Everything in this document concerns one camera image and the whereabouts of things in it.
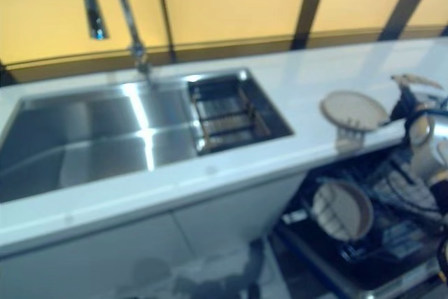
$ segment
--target kitchen counter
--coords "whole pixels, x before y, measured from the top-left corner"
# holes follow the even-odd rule
[[[357,90],[379,100],[390,111],[400,94],[391,75],[412,73],[448,87],[447,55],[448,38],[439,38],[155,68],[155,80],[201,71],[249,68],[294,134],[177,162],[153,172],[116,176],[0,204],[0,258],[39,242],[82,235],[105,225],[228,193],[241,188],[245,181],[256,183],[336,160],[336,129],[319,110],[322,98],[333,90]],[[0,143],[23,97],[140,80],[137,72],[130,69],[2,88]],[[403,135],[403,122],[392,123],[369,133],[363,150],[396,144]]]

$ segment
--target sink basin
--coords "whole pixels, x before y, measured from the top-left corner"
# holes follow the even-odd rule
[[[245,69],[24,98],[0,148],[0,202],[288,134]]]

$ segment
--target plate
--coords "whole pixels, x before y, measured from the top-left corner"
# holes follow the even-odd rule
[[[321,110],[336,126],[361,132],[374,131],[389,119],[379,102],[349,90],[331,92],[322,100]]]
[[[320,185],[313,197],[312,213],[323,231],[344,242],[363,238],[374,220],[369,197],[345,181]]]

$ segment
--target faucet spout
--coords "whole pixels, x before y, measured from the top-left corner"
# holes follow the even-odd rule
[[[103,20],[101,8],[97,0],[84,0],[85,12],[87,14],[87,23],[89,24],[90,37],[102,40],[107,39],[106,24]]]
[[[90,28],[90,36],[97,40],[107,39],[106,25],[102,19],[101,10],[97,0],[84,0],[87,11],[87,21]],[[149,88],[152,88],[151,80],[151,64],[148,61],[146,48],[141,42],[137,26],[135,25],[134,15],[131,10],[129,0],[120,0],[120,4],[126,19],[127,28],[131,36],[130,51],[134,56],[135,67],[137,71],[144,77]]]

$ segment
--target white cabinet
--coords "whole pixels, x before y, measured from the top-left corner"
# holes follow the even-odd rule
[[[163,214],[0,261],[0,298],[115,298],[191,257],[172,216]]]
[[[304,174],[206,200],[174,212],[196,256],[227,250],[269,232]]]

